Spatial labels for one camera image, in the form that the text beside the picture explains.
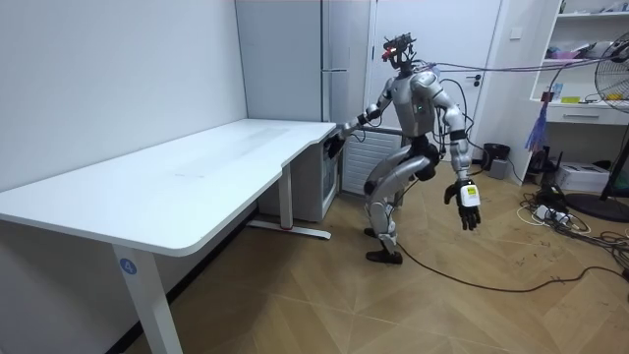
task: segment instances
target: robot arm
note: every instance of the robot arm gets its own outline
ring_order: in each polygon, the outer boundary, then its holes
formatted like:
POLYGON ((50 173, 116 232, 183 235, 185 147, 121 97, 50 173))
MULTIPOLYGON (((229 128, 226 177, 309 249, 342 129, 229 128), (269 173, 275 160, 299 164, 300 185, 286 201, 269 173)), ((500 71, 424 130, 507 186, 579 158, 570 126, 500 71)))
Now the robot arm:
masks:
POLYGON ((393 79, 389 79, 386 82, 386 85, 377 99, 376 104, 370 104, 363 113, 345 123, 336 135, 325 141, 323 146, 327 150, 327 154, 330 158, 334 158, 334 156, 338 154, 338 152, 343 148, 343 145, 345 145, 347 138, 352 136, 352 133, 382 115, 382 112, 391 103, 391 92, 389 91, 391 83, 393 83, 393 79))
POLYGON ((411 85, 414 92, 430 97, 435 107, 445 110, 443 122, 449 128, 452 169, 457 175, 457 180, 445 190, 443 200, 446 204, 450 204, 452 197, 456 197, 463 229, 474 230, 481 223, 479 213, 481 196, 474 181, 468 175, 472 159, 468 155, 466 117, 454 100, 443 90, 435 73, 431 71, 419 73, 411 85))

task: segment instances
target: robot knee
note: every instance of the robot knee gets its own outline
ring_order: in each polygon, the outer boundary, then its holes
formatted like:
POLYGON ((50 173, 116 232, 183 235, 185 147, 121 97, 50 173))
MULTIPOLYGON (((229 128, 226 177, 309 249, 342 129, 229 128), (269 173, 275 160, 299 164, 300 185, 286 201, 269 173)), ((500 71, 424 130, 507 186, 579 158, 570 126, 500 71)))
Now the robot knee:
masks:
POLYGON ((441 154, 439 153, 439 150, 436 148, 436 146, 434 146, 433 144, 429 145, 426 157, 430 160, 430 162, 432 162, 434 166, 438 165, 439 161, 441 160, 441 154))
POLYGON ((375 190, 376 183, 373 181, 365 182, 365 186, 363 186, 363 192, 365 192, 366 196, 370 196, 375 190))
POLYGON ((436 175, 436 171, 434 170, 434 164, 431 162, 428 166, 426 166, 421 171, 415 172, 415 177, 422 182, 426 182, 436 175))

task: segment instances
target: white desk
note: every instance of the white desk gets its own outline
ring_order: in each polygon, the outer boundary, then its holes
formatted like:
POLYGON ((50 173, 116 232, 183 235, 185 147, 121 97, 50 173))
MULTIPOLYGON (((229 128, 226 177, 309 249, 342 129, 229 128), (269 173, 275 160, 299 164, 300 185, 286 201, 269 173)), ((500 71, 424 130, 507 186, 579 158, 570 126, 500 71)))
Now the white desk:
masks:
POLYGON ((152 253, 196 252, 277 180, 291 229, 290 161, 334 127, 243 119, 0 193, 0 219, 112 244, 152 352, 182 353, 152 253))

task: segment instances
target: desk leg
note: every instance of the desk leg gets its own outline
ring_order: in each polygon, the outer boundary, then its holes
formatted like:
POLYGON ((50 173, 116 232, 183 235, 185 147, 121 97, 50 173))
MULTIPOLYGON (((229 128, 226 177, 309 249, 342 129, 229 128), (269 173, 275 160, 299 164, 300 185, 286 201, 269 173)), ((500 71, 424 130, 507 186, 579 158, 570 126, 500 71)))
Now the desk leg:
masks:
POLYGON ((298 233, 329 240, 332 235, 326 231, 319 231, 305 227, 293 226, 293 196, 291 187, 291 165, 282 168, 282 176, 279 178, 279 225, 272 222, 252 220, 249 226, 276 231, 298 233))
POLYGON ((153 254, 113 246, 153 354, 182 354, 153 254))

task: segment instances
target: label on desk leg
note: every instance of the label on desk leg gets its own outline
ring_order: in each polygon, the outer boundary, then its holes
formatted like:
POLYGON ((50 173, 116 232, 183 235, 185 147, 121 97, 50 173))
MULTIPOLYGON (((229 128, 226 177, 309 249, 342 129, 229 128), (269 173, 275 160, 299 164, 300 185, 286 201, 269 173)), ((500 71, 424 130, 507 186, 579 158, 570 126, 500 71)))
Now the label on desk leg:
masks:
POLYGON ((138 269, 136 268, 136 265, 134 265, 133 262, 127 260, 127 259, 122 259, 120 260, 120 266, 122 267, 122 270, 124 270, 126 273, 133 275, 135 273, 138 272, 138 269))

